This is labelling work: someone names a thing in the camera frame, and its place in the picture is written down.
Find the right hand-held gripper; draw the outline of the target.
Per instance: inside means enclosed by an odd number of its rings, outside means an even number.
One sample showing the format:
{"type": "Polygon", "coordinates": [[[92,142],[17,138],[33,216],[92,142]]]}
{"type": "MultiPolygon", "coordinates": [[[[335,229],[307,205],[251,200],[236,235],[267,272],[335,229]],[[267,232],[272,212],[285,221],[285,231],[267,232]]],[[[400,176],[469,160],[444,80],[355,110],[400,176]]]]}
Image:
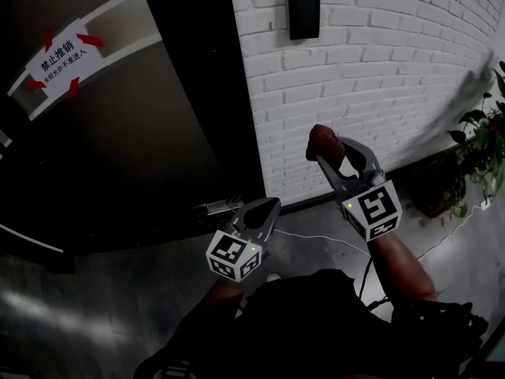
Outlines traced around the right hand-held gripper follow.
{"type": "Polygon", "coordinates": [[[366,242],[370,242],[398,227],[402,217],[398,194],[393,182],[386,180],[369,147],[348,137],[339,137],[339,142],[353,174],[344,176],[335,171],[322,156],[317,156],[316,160],[336,192],[344,219],[366,242]]]}

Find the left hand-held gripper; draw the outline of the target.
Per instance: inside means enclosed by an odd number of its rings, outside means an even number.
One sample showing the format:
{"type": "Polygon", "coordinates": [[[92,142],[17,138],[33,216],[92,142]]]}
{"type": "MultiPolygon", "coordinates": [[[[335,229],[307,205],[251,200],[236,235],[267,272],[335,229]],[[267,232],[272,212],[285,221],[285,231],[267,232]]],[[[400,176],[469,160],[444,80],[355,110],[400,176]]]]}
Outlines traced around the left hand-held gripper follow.
{"type": "Polygon", "coordinates": [[[216,231],[206,251],[209,268],[234,282],[241,282],[262,263],[264,247],[281,211],[277,197],[263,198],[240,207],[232,224],[237,230],[256,229],[252,237],[216,231]]]}

